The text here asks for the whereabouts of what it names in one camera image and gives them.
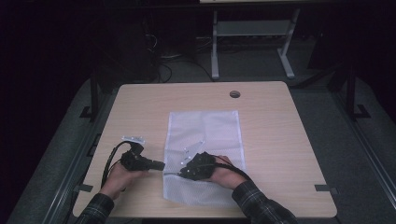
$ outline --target person's right hand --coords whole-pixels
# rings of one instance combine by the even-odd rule
[[[226,156],[217,156],[217,163],[232,164],[230,159]],[[210,176],[209,181],[217,183],[226,189],[235,189],[243,182],[247,181],[240,174],[229,170],[227,168],[216,167],[212,176]]]

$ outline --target white cloth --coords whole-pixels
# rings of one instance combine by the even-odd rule
[[[196,153],[204,151],[227,156],[234,166],[246,171],[238,111],[170,113],[164,151],[163,197],[188,205],[236,206],[231,190],[174,175]]]

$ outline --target gray carpet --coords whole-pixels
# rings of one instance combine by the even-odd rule
[[[288,55],[296,75],[294,80],[286,78],[277,58],[278,42],[263,40],[259,47],[246,47],[235,52],[223,51],[219,55],[219,81],[280,80],[289,85],[299,83],[317,72],[306,69],[314,44],[314,40],[296,40],[291,43]],[[196,62],[178,58],[166,63],[172,69],[169,82],[211,81],[206,73],[210,72],[209,52],[198,54]],[[160,67],[160,72],[163,78],[170,75],[169,69],[164,66]],[[307,89],[290,92],[322,173],[328,185],[338,190],[333,199],[339,220],[302,218],[299,221],[395,223],[396,211],[378,182],[352,127],[359,125],[389,176],[396,180],[396,126],[378,104],[371,89],[360,80],[357,82],[356,102],[364,105],[372,118],[351,123],[339,101],[339,97],[344,98],[344,93],[328,92],[325,88],[328,79],[325,77]],[[79,117],[84,106],[90,105],[90,82],[87,81],[81,87],[8,223],[43,223],[43,220],[63,223],[67,219],[68,223],[72,223],[75,220],[73,216],[68,217],[70,203],[73,202],[73,189],[91,161],[85,155],[95,136],[102,131],[116,94],[117,90],[113,94],[100,94],[100,115],[91,123],[88,119]],[[77,158],[76,155],[81,150],[84,156]],[[73,176],[70,181],[64,183],[71,172]],[[54,207],[58,209],[50,219],[47,215]],[[130,223],[129,221],[132,223],[131,219],[110,218],[108,223]]]

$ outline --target plaid shirt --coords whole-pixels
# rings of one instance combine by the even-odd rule
[[[296,217],[279,203],[269,200],[253,181],[245,181],[233,191],[233,199],[252,224],[297,223]]]
[[[256,187],[253,181],[240,184],[233,191],[233,199],[238,203],[252,224],[297,223],[295,216],[279,203],[269,200]],[[113,201],[105,194],[96,194],[78,217],[77,224],[93,224],[106,222],[114,207]]]

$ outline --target wooden tabletop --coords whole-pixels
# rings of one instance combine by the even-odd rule
[[[231,91],[239,91],[232,98]],[[336,208],[289,89],[283,82],[139,84],[120,88],[74,207],[79,216],[100,189],[111,150],[124,135],[143,136],[142,156],[163,161],[169,113],[238,110],[248,175],[297,217],[334,217]],[[115,159],[129,148],[120,148]],[[113,217],[243,217],[239,208],[187,206],[163,198],[162,172],[149,171],[116,200]]]

